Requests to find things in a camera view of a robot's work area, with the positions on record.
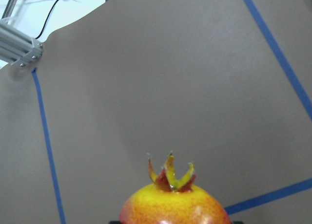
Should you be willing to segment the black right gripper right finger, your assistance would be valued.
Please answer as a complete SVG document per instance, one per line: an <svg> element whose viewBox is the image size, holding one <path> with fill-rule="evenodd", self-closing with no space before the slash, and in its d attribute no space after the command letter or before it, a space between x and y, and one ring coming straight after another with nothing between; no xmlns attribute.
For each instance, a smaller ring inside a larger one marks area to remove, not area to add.
<svg viewBox="0 0 312 224"><path fill-rule="evenodd" d="M231 224L244 224L243 221L231 221Z"/></svg>

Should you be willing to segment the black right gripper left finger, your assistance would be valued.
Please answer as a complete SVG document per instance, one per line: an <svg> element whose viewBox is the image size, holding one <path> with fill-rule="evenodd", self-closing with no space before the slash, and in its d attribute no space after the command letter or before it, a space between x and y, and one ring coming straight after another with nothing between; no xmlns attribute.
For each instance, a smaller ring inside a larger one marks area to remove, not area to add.
<svg viewBox="0 0 312 224"><path fill-rule="evenodd" d="M120 221L109 221L108 224L120 224Z"/></svg>

